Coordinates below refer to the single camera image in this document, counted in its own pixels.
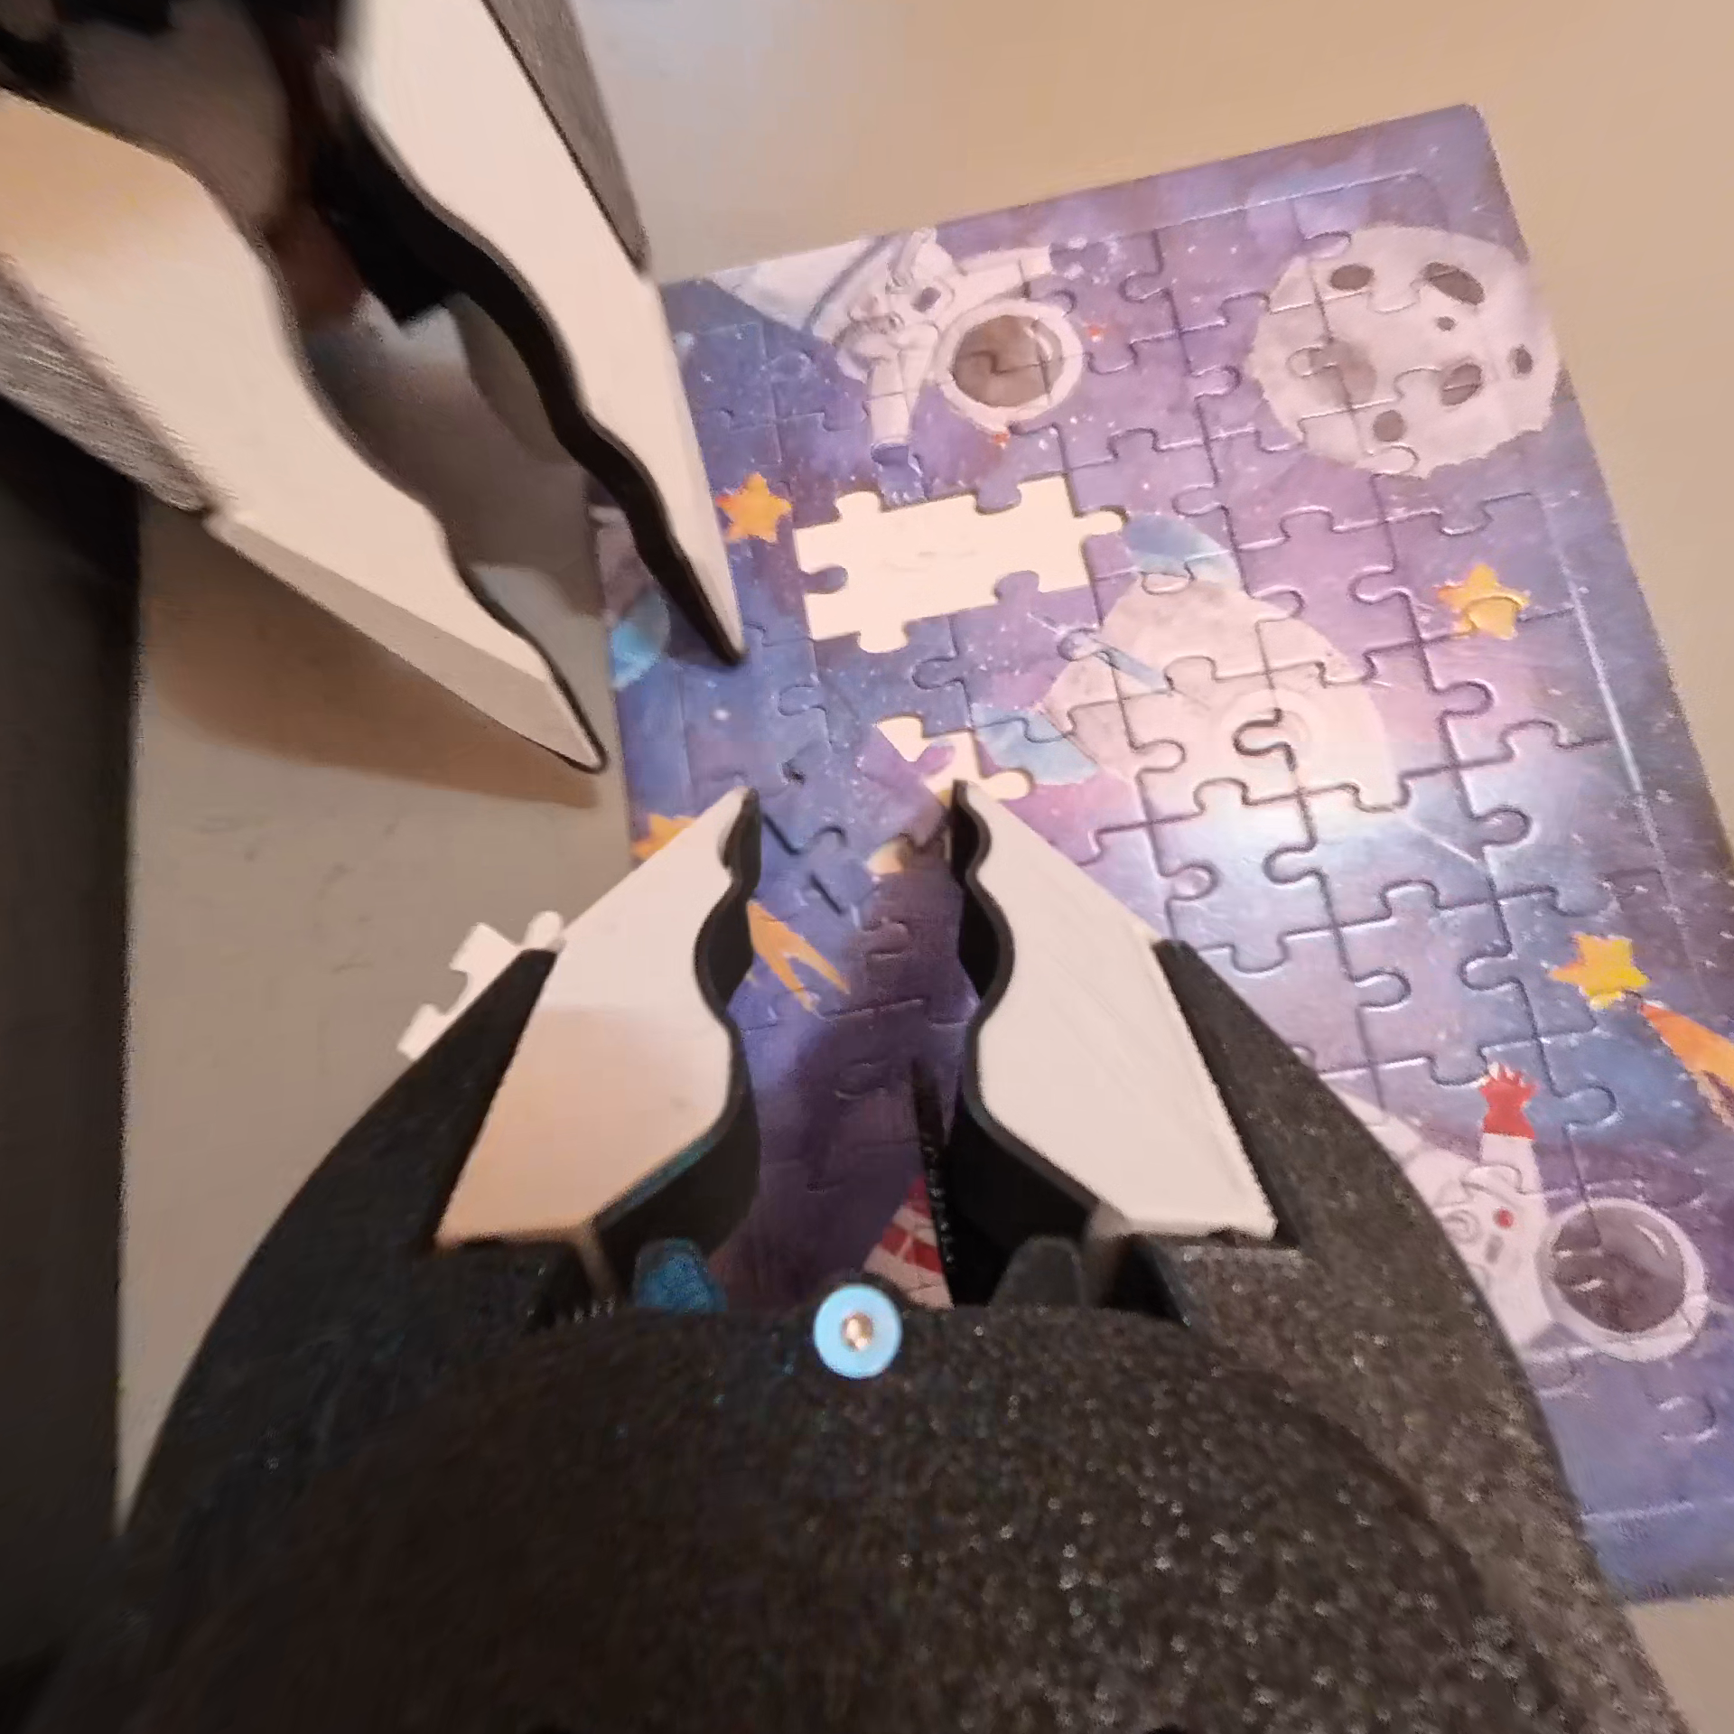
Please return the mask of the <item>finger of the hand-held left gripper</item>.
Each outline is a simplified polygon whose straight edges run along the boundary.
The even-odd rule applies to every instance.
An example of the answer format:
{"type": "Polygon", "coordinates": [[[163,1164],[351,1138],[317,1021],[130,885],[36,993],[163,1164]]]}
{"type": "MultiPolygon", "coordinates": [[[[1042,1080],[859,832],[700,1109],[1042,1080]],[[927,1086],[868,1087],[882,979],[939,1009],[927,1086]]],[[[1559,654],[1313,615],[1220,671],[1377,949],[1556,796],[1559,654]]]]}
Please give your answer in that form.
{"type": "Polygon", "coordinates": [[[464,296],[706,645],[745,625],[615,129],[575,3],[351,1],[315,183],[399,319],[464,296]]]}
{"type": "Polygon", "coordinates": [[[5,398],[483,716],[603,769],[571,683],[330,415],[277,273],[211,190],[24,95],[3,146],[5,398]]]}

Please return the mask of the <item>white-backed jigsaw puzzle piece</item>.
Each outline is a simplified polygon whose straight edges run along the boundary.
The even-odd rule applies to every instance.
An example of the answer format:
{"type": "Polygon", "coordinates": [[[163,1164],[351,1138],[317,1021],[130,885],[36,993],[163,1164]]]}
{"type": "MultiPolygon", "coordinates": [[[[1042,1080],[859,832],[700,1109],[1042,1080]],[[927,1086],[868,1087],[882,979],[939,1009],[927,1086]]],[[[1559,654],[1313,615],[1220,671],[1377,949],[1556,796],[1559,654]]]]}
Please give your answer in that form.
{"type": "Polygon", "coordinates": [[[560,949],[563,930],[565,922],[555,909],[535,914],[519,939],[490,922],[478,922],[451,960],[451,967],[463,973],[463,990],[448,1012],[451,1020],[459,1020],[521,953],[560,949]]]}

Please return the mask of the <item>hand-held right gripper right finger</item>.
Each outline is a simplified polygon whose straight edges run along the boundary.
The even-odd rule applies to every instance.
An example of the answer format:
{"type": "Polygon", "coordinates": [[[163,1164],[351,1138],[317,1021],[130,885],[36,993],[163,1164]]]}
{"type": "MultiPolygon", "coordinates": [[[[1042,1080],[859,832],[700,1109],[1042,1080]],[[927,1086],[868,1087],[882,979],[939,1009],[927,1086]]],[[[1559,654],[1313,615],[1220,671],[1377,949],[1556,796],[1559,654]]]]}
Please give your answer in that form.
{"type": "Polygon", "coordinates": [[[947,1128],[968,1250],[1007,1265],[1039,1239],[1273,1245],[1156,930],[981,784],[951,790],[947,867],[974,990],[947,1128]]]}

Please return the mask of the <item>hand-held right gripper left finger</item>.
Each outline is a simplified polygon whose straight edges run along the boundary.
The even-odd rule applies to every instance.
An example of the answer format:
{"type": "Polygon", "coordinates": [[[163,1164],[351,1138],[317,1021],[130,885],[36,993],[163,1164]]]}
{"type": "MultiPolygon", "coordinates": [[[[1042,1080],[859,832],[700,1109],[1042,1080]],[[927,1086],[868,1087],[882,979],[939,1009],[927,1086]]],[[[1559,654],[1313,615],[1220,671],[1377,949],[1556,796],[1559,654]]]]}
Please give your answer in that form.
{"type": "Polygon", "coordinates": [[[734,993],[762,867],[734,789],[576,916],[437,1224],[437,1245],[563,1242],[628,1283],[651,1242],[724,1247],[760,1178],[734,993]]]}

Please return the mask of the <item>space jigsaw puzzle board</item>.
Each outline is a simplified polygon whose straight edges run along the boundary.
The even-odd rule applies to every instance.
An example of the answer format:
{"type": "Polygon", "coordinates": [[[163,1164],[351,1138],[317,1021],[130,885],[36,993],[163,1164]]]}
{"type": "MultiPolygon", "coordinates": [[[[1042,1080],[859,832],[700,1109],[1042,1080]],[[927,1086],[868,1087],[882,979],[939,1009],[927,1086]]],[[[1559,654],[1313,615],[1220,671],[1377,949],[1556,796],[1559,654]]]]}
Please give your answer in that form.
{"type": "Polygon", "coordinates": [[[748,656],[601,527],[640,854],[754,786],[787,1302],[916,1271],[978,783],[1397,1155],[1631,1600],[1730,1593],[1730,857],[1483,118],[662,290],[748,656]]]}

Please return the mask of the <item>grey desk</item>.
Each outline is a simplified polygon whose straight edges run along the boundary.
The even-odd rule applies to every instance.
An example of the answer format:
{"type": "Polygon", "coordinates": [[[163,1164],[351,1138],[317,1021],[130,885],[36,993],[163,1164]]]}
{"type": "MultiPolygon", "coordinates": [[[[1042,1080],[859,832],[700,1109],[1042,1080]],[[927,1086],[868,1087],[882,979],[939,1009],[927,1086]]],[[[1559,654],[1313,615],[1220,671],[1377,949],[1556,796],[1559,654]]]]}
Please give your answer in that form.
{"type": "MultiPolygon", "coordinates": [[[[1730,3],[579,3],[668,285],[1470,106],[1730,857],[1730,3]]],[[[596,527],[441,310],[315,338],[325,393],[618,716],[596,527]]],[[[123,1492],[278,1212],[448,1004],[478,922],[638,850],[572,774],[162,506],[143,518],[123,1492]]],[[[1635,1600],[1653,1654],[1730,1593],[1635,1600]]]]}

